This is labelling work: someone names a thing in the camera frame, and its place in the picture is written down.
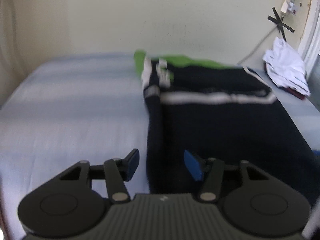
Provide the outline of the black tape cross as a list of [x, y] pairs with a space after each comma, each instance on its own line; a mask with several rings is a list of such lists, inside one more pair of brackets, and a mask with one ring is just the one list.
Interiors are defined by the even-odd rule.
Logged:
[[284, 16], [280, 16], [275, 7], [272, 8], [272, 11], [274, 13], [274, 16], [269, 15], [267, 19], [275, 24], [276, 29], [281, 34], [283, 40], [287, 41], [284, 29], [287, 29], [293, 34], [295, 33], [295, 30], [283, 22]]

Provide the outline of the black garment with white stripes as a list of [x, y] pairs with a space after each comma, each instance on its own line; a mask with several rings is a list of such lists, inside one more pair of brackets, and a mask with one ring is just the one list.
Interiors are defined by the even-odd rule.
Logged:
[[247, 68], [168, 65], [173, 81], [145, 100], [151, 193], [196, 193], [184, 151], [228, 165], [249, 161], [307, 198], [319, 197], [319, 163], [272, 89]]

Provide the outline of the green knitted garment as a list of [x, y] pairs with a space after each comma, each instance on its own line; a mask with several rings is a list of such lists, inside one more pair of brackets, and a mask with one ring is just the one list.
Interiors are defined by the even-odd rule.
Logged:
[[[144, 60], [147, 57], [146, 51], [144, 50], [136, 50], [134, 53], [134, 61], [136, 67], [136, 73], [138, 76], [142, 75], [144, 68]], [[212, 60], [203, 60], [203, 59], [192, 59], [185, 55], [161, 55], [159, 57], [154, 57], [155, 60], [158, 58], [164, 59], [169, 64], [173, 64], [176, 67], [184, 68], [186, 66], [200, 66], [210, 69], [225, 69], [231, 68], [231, 66], [221, 64]]]

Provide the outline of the white t-shirt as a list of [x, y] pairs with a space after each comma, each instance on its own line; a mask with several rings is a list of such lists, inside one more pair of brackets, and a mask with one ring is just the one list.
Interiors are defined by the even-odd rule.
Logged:
[[263, 62], [266, 74], [278, 88], [292, 88], [306, 97], [310, 96], [305, 63], [282, 38], [275, 38], [272, 49], [263, 55]]

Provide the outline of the white window frame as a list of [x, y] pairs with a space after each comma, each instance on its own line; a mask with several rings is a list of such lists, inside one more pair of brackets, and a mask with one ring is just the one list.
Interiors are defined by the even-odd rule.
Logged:
[[297, 50], [305, 63], [307, 72], [311, 71], [319, 52], [318, 21], [319, 0], [310, 0], [306, 24]]

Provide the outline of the red black patterned garment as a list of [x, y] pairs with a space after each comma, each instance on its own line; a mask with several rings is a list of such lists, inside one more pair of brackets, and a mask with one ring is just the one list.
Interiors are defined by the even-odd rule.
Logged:
[[301, 94], [300, 92], [292, 89], [292, 88], [287, 88], [287, 91], [292, 94], [293, 96], [295, 96], [296, 98], [299, 98], [300, 100], [304, 100], [306, 98], [305, 95]]

